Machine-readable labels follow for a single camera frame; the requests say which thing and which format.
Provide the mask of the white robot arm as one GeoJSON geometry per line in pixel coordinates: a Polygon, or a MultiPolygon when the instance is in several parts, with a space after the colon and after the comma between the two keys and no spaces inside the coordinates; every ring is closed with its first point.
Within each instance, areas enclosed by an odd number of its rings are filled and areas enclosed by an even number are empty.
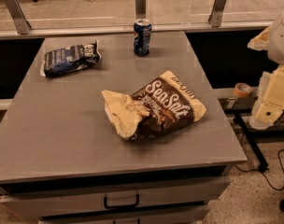
{"type": "Polygon", "coordinates": [[[278,64],[272,73],[263,72],[249,120],[252,128],[265,130],[273,126],[284,111],[284,10],[248,42],[248,48],[266,50],[268,59],[278,64]]]}

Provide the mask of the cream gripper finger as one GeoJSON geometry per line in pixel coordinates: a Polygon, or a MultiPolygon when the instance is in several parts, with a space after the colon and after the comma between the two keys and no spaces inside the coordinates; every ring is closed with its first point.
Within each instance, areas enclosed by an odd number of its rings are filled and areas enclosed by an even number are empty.
{"type": "Polygon", "coordinates": [[[267,50],[268,49],[268,39],[271,27],[266,27],[262,32],[256,35],[248,42],[248,48],[253,50],[267,50]]]}
{"type": "Polygon", "coordinates": [[[256,130],[265,130],[273,126],[284,111],[284,65],[273,73],[263,72],[257,95],[249,124],[256,130]]]}

